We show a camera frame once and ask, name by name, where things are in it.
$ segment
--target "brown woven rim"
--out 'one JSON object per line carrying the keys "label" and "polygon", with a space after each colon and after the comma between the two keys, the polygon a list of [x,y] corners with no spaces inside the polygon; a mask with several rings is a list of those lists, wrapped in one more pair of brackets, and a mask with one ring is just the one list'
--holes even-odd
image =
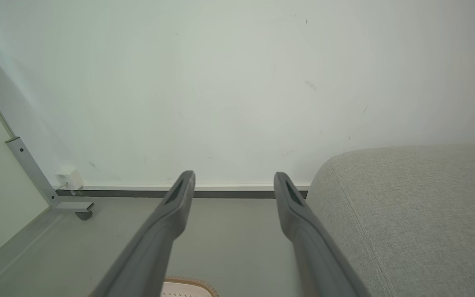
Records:
{"label": "brown woven rim", "polygon": [[198,280],[196,278],[183,278],[182,276],[166,275],[166,278],[164,278],[164,281],[169,282],[169,283],[180,283],[180,284],[200,286],[206,291],[208,291],[210,295],[212,295],[212,297],[219,297],[215,289],[204,280]]}

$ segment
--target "wall socket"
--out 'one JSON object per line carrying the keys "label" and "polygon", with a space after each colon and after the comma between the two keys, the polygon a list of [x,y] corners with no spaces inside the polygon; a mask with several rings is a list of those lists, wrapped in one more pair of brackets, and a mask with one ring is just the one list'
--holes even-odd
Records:
{"label": "wall socket", "polygon": [[83,186],[83,179],[74,167],[63,167],[59,173],[54,174],[60,182],[60,186],[64,186],[67,190],[78,190]]}

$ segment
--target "sofa seam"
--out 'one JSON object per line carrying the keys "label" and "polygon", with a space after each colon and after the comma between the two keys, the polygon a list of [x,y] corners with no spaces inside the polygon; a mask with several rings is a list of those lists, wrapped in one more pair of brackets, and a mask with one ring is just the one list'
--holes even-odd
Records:
{"label": "sofa seam", "polygon": [[373,245],[373,242],[371,242],[371,243],[369,242],[371,239],[369,238],[369,236],[367,234],[367,231],[364,228],[364,226],[360,223],[360,218],[358,217],[358,214],[355,210],[355,207],[353,206],[352,201],[349,199],[349,197],[346,194],[346,191],[344,190],[342,184],[340,183],[340,180],[338,179],[338,175],[335,171],[335,167],[332,163],[331,163],[331,170],[332,170],[333,176],[335,177],[335,179],[338,183],[338,186],[340,186],[340,188],[342,190],[342,194],[346,198],[346,200],[349,204],[349,207],[351,208],[351,212],[355,216],[355,220],[357,221],[358,228],[362,231],[362,238],[364,239],[364,248],[366,249],[366,252],[368,252],[368,254],[370,256],[372,256],[373,268],[375,268],[375,270],[377,271],[377,275],[379,276],[379,282],[381,282],[382,288],[385,291],[384,293],[386,294],[386,296],[388,296],[388,294],[386,293],[386,289],[388,289],[388,292],[390,292],[391,294],[392,294],[392,290],[390,290],[390,285],[389,284],[385,285],[384,282],[383,282],[383,278],[384,278],[384,280],[386,278],[385,278],[384,273],[383,273],[384,269],[383,269],[383,267],[381,267],[381,264],[379,263],[380,257],[377,257],[378,255],[377,255],[377,252],[375,251],[375,247]]}

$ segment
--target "stitching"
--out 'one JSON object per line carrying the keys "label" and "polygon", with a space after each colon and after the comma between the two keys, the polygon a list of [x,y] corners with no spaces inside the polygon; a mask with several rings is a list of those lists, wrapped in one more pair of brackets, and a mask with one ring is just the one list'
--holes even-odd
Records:
{"label": "stitching", "polygon": [[379,277],[379,282],[381,282],[381,285],[382,285],[382,289],[384,289],[384,294],[386,296],[388,296],[388,294],[386,293],[386,286],[384,285],[384,282],[382,281],[382,278],[381,278],[381,274],[382,274],[382,268],[381,266],[379,265],[379,262],[377,261],[377,265],[375,265],[375,261],[377,260],[377,257],[375,257],[375,247],[369,247],[368,249],[368,235],[366,233],[366,230],[364,229],[364,227],[362,227],[362,224],[360,223],[360,219],[358,218],[358,215],[355,211],[355,208],[353,207],[353,203],[351,202],[351,200],[347,197],[346,195],[346,192],[345,190],[343,189],[342,187],[342,184],[340,183],[340,180],[338,180],[338,176],[336,174],[336,171],[335,171],[335,168],[333,167],[333,164],[331,163],[331,170],[332,170],[332,173],[333,175],[335,176],[335,179],[338,183],[338,186],[340,186],[341,190],[342,190],[342,193],[344,195],[344,197],[346,198],[347,202],[349,203],[349,207],[351,207],[351,211],[353,212],[353,215],[355,216],[355,219],[357,220],[357,225],[358,227],[362,230],[362,238],[364,239],[364,248],[366,248],[366,252],[368,252],[368,254],[373,254],[373,257],[371,257],[371,260],[372,260],[372,264],[373,264],[373,267],[375,268],[375,270],[377,271],[377,276]]}

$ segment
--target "metal foot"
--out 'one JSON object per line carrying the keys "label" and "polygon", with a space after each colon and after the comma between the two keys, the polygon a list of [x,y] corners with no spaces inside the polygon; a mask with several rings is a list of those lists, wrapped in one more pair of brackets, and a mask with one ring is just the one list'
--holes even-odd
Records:
{"label": "metal foot", "polygon": [[75,214],[80,220],[87,221],[93,215],[93,212],[89,210],[89,212],[75,212]]}

